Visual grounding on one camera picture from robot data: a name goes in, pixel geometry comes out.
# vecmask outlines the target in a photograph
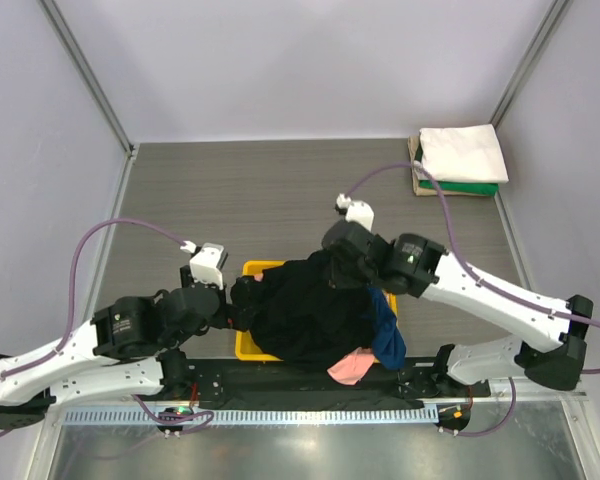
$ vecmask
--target folded white cloth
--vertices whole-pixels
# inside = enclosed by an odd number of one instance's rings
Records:
[[[507,183],[509,176],[493,125],[420,130],[422,166],[445,182]]]

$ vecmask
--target yellow bin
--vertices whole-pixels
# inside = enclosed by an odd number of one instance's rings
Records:
[[[242,275],[257,275],[267,268],[279,267],[284,262],[274,260],[251,260],[244,264]],[[393,313],[398,316],[398,302],[395,295],[387,294],[387,301]],[[250,332],[237,332],[236,357],[245,362],[279,362],[280,359],[263,353],[253,342]]]

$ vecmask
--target black garment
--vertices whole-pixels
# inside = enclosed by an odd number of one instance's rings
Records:
[[[356,348],[371,346],[370,294],[366,288],[331,288],[324,275],[329,259],[321,250],[265,270],[262,282],[242,277],[232,288],[236,321],[250,325],[263,352],[325,371]]]

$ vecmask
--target wall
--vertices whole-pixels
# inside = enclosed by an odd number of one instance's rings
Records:
[[[573,2],[499,129],[503,198],[537,286],[590,296],[600,319],[600,0]],[[588,366],[600,366],[600,331]],[[600,376],[585,384],[600,420]]]
[[[80,236],[104,219],[121,147],[32,0],[0,2],[0,352],[61,335]],[[79,311],[97,242],[79,270]],[[35,427],[0,440],[0,479],[24,478]]]
[[[134,142],[487,121],[550,0],[58,0]]]

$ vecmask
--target folded green towel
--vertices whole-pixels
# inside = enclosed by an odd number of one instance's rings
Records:
[[[422,161],[422,145],[418,145],[414,160]],[[447,192],[462,192],[462,193],[473,193],[475,195],[486,195],[493,197],[498,193],[500,188],[497,183],[458,183],[458,182],[438,182],[440,188]],[[428,188],[433,190],[433,185],[429,180],[420,180],[418,185],[421,188]]]

